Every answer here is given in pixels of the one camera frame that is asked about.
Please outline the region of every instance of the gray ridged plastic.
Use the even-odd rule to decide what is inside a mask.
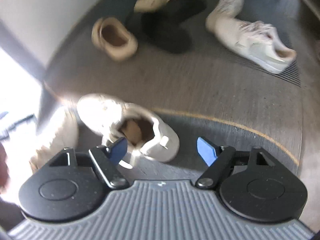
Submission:
[[[135,181],[111,192],[92,214],[63,224],[25,220],[9,232],[13,239],[310,239],[298,220],[256,224],[227,210],[212,191],[189,180]]]

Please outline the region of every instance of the person's hand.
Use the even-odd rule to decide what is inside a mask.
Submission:
[[[3,145],[0,143],[0,187],[4,187],[8,181],[8,166],[5,163],[7,154],[4,150]]]

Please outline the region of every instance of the gray floor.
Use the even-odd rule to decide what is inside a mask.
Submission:
[[[296,163],[301,149],[299,174],[308,189],[301,219],[313,230],[319,230],[320,68],[313,51],[315,36],[310,25],[298,21],[297,10],[292,9],[299,5],[299,0],[276,2],[273,13],[277,17],[267,9],[268,13],[263,13],[265,6],[251,15],[252,19],[248,15],[240,17],[259,17],[287,32],[298,54],[301,88],[248,67],[251,63],[229,52],[209,35],[203,22],[214,8],[210,1],[205,12],[183,24],[193,39],[190,52],[176,57],[140,43],[134,58],[115,64],[92,46],[89,21],[63,45],[45,84],[58,98],[73,102],[83,94],[104,92],[164,112],[174,110],[235,122],[278,142]],[[254,10],[252,4],[246,6],[249,11]],[[96,18],[108,14],[106,10],[98,11]]]

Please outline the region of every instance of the white wall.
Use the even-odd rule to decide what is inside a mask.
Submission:
[[[0,20],[45,67],[98,0],[0,0]]]

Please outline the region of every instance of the curved yellow line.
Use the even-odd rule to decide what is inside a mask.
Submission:
[[[255,129],[252,129],[250,127],[247,127],[245,125],[242,125],[242,124],[239,124],[239,123],[236,123],[236,122],[231,122],[231,121],[219,119],[219,118],[215,118],[215,117],[212,117],[212,116],[203,115],[203,114],[193,114],[193,113],[188,113],[188,112],[184,112],[184,111],[175,111],[175,110],[168,110],[168,109],[162,109],[162,108],[153,108],[151,110],[154,111],[154,112],[162,113],[162,114],[181,115],[181,116],[186,116],[186,117],[194,117],[194,118],[206,119],[206,120],[210,120],[210,121],[214,121],[214,122],[219,122],[219,123],[224,123],[224,124],[236,126],[238,128],[247,130],[247,131],[255,133],[255,134],[267,139],[268,141],[274,143],[275,145],[277,145],[282,151],[284,151],[290,157],[290,159],[292,159],[292,161],[296,165],[299,165],[299,160],[286,147],[284,147],[281,143],[278,143],[277,141],[272,139],[270,136],[268,136],[268,135],[266,135],[266,134],[264,134],[262,132],[259,132],[259,131],[255,130]]]

